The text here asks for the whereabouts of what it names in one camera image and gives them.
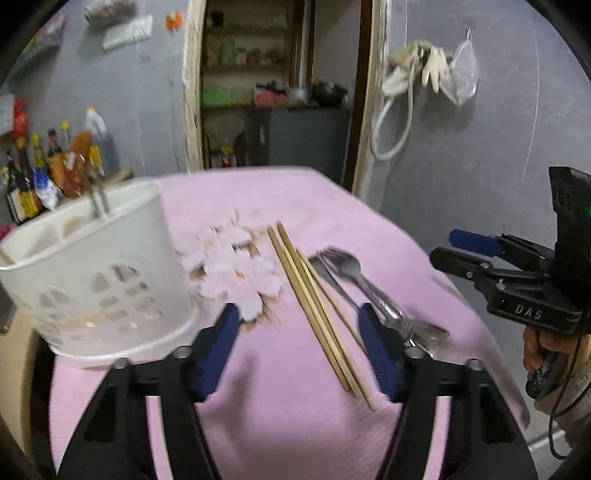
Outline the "right hand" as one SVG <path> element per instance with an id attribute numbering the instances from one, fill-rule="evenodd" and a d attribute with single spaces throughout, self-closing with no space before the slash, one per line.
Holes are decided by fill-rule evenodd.
<path id="1" fill-rule="evenodd" d="M 572 375 L 576 375 L 590 361 L 590 335 L 565 336 L 555 332 L 538 331 L 526 326 L 523 332 L 523 365 L 529 375 L 542 367 L 553 352 L 568 357 L 567 369 L 574 364 Z"/>

